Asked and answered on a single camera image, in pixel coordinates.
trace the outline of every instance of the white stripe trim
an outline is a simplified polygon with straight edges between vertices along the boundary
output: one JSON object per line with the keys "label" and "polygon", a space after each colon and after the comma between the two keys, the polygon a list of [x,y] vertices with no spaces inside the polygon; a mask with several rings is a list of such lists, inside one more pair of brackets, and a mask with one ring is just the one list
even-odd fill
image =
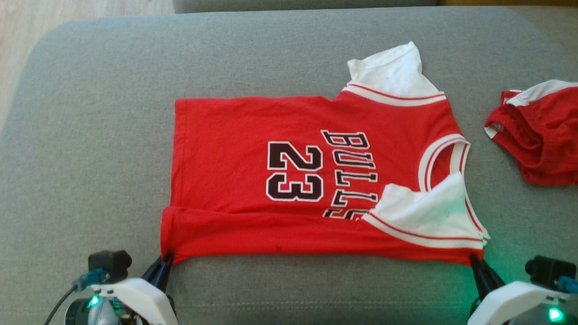
{"label": "white stripe trim", "polygon": [[483,249],[484,245],[481,241],[467,240],[467,239],[433,239],[413,236],[405,232],[397,231],[386,224],[380,222],[374,216],[366,213],[362,217],[363,220],[373,225],[377,229],[389,234],[393,237],[399,238],[403,241],[410,242],[416,245],[431,247],[431,248],[471,248]]}
{"label": "white stripe trim", "polygon": [[[443,145],[442,149],[453,144],[456,142],[466,142],[464,136],[458,133],[450,134],[439,138],[438,140],[434,141],[427,149],[425,150],[424,154],[421,156],[420,164],[417,170],[417,177],[418,183],[420,185],[420,191],[426,192],[431,190],[431,168],[433,168],[435,158],[438,156],[439,152],[433,158],[434,161],[432,162],[430,169],[428,169],[428,163],[432,159],[432,156],[436,153],[436,150]],[[426,188],[425,184],[426,181],[428,183],[429,189]]]}
{"label": "white stripe trim", "polygon": [[490,139],[493,139],[496,134],[498,134],[498,132],[491,127],[484,127],[484,131],[490,137]]}
{"label": "white stripe trim", "polygon": [[361,97],[370,99],[372,101],[375,102],[379,102],[382,104],[388,104],[388,105],[392,105],[392,106],[401,106],[401,107],[411,107],[411,106],[421,106],[421,105],[427,105],[427,104],[432,104],[435,102],[439,102],[439,101],[445,101],[447,100],[446,96],[443,94],[443,92],[440,92],[439,95],[434,95],[431,98],[425,98],[425,99],[414,99],[414,98],[404,98],[395,94],[391,94],[391,96],[388,96],[388,94],[379,91],[380,93],[383,93],[384,95],[378,94],[378,93],[374,93],[373,91],[369,91],[367,89],[363,89],[363,88],[359,88],[357,86],[355,86],[355,84],[348,84],[343,91],[349,91],[351,93],[357,94]]}
{"label": "white stripe trim", "polygon": [[465,147],[466,147],[465,142],[458,142],[454,144],[454,148],[451,151],[450,174],[461,171],[462,154],[464,153],[464,150],[467,150]]}
{"label": "white stripe trim", "polygon": [[[450,174],[457,173],[457,172],[462,173],[462,175],[465,174],[466,161],[468,160],[469,149],[470,149],[470,144],[468,142],[456,143],[454,145],[454,150],[451,152]],[[473,210],[472,204],[470,203],[469,196],[468,196],[468,189],[466,189],[465,178],[464,178],[464,193],[465,193],[465,197],[466,197],[466,202],[465,202],[466,208],[469,211],[468,214],[470,215],[470,218],[472,219],[472,223],[474,224],[476,229],[478,227],[481,229],[480,235],[487,241],[490,238],[490,235],[488,235],[488,231],[481,224],[480,220],[476,216],[476,212]]]}
{"label": "white stripe trim", "polygon": [[561,80],[548,80],[522,91],[515,97],[509,99],[506,103],[516,107],[527,106],[529,103],[535,102],[544,96],[570,87],[578,87],[578,83],[563,82]]}

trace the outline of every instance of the red basketball jersey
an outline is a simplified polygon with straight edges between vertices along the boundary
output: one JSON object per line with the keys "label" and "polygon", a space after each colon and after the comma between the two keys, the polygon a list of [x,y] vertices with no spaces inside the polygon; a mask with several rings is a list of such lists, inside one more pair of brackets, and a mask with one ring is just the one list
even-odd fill
{"label": "red basketball jersey", "polygon": [[578,184],[578,83],[549,80],[504,91],[485,124],[528,183]]}
{"label": "red basketball jersey", "polygon": [[460,173],[469,143],[442,92],[352,82],[333,101],[178,99],[175,113],[161,250],[176,263],[281,253],[468,265],[483,254]]}

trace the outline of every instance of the folded shirt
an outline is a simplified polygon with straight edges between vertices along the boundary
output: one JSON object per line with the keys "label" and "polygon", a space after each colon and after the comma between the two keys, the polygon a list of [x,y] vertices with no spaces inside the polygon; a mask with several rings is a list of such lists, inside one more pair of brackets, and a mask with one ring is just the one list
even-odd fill
{"label": "folded shirt", "polygon": [[351,82],[333,100],[175,102],[163,255],[482,258],[489,235],[462,177],[470,144],[416,46],[348,66]]}
{"label": "folded shirt", "polygon": [[486,134],[518,161],[528,183],[578,183],[578,83],[549,80],[502,93]]}

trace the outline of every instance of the white armhole trim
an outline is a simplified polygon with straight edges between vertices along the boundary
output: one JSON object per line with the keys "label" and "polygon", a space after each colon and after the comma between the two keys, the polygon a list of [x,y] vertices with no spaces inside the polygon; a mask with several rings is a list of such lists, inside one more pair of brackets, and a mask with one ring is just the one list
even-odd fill
{"label": "white armhole trim", "polygon": [[524,90],[515,97],[506,101],[507,104],[518,106],[528,106],[529,103],[535,102],[540,98],[553,94],[565,88],[578,87],[576,82],[564,82],[561,80],[548,80],[537,84],[528,90]]}
{"label": "white armhole trim", "polygon": [[435,159],[438,157],[439,153],[442,152],[443,149],[458,142],[468,143],[463,135],[454,133],[439,138],[429,147],[427,147],[427,149],[424,151],[424,154],[421,156],[420,164],[417,170],[420,191],[426,192],[432,189],[431,173],[434,168]]}
{"label": "white armhole trim", "polygon": [[402,97],[397,94],[385,93],[382,91],[378,91],[372,89],[366,85],[361,85],[357,83],[349,83],[343,91],[349,91],[351,93],[357,94],[361,97],[370,99],[375,102],[379,102],[382,104],[388,104],[392,106],[402,106],[402,107],[411,107],[411,106],[421,106],[432,104],[439,101],[446,100],[446,96],[444,92],[440,91],[435,95],[427,96],[427,97]]}
{"label": "white armhole trim", "polygon": [[[466,160],[468,159],[470,143],[467,141],[458,142],[454,145],[452,152],[451,152],[451,160],[450,160],[450,174],[454,173],[461,173],[464,175],[466,170]],[[481,225],[480,220],[477,218],[476,213],[473,210],[472,204],[470,203],[468,191],[465,187],[464,181],[464,194],[465,194],[465,204],[466,209],[468,210],[468,215],[473,223],[473,225],[480,231],[482,237],[485,239],[489,239],[490,235],[488,235],[488,231],[484,226]]]}
{"label": "white armhole trim", "polygon": [[[420,186],[420,191],[427,192],[432,190],[431,185],[431,175],[434,170],[434,163],[438,155],[443,151],[443,149],[452,146],[451,159],[450,159],[450,169],[449,173],[461,173],[464,174],[466,160],[468,159],[468,152],[470,148],[470,143],[461,134],[449,134],[443,136],[432,143],[425,150],[423,156],[420,160],[420,165],[418,167],[418,183]],[[464,196],[465,196],[465,206],[468,211],[469,218],[472,224],[478,229],[481,235],[485,239],[489,239],[488,231],[481,225],[480,220],[477,218],[476,213],[472,208],[472,204],[469,201],[468,192],[466,191],[464,184]]]}

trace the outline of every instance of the gray couch cushion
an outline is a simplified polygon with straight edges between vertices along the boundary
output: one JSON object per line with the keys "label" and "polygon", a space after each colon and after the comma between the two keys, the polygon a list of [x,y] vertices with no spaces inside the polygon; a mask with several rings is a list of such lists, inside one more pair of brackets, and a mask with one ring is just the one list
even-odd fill
{"label": "gray couch cushion", "polygon": [[438,0],[173,0],[176,13],[435,6]]}
{"label": "gray couch cushion", "polygon": [[[410,40],[472,143],[465,178],[492,235],[488,262],[507,282],[527,279],[536,254],[578,262],[577,188],[524,183],[483,131],[502,90],[578,80],[511,9],[87,20],[38,43],[0,139],[0,323],[40,323],[92,252],[127,249],[132,276],[158,256],[175,98],[332,98],[348,59]],[[464,324],[476,297],[467,267],[362,256],[195,258],[169,292],[182,324]]]}
{"label": "gray couch cushion", "polygon": [[537,10],[532,6],[516,6],[511,9],[538,27],[552,43],[562,49],[566,58],[578,64],[578,10],[566,7],[540,7]]}

